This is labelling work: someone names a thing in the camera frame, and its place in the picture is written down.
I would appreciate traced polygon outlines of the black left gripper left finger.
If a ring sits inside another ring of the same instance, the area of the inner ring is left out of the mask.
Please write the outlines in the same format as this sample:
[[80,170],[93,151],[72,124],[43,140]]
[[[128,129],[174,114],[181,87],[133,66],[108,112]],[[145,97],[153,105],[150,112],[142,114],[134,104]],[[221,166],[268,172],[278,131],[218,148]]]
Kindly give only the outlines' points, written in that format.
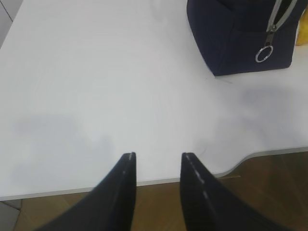
[[107,176],[41,231],[129,231],[136,201],[136,154],[123,154]]

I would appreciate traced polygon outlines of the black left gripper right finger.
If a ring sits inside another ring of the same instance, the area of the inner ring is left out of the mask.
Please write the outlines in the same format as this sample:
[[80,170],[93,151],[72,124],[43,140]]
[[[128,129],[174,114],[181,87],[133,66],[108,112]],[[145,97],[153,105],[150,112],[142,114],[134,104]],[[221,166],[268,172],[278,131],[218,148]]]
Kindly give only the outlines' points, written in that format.
[[295,200],[276,155],[248,159],[217,178],[193,153],[181,159],[181,208],[189,231],[290,231]]

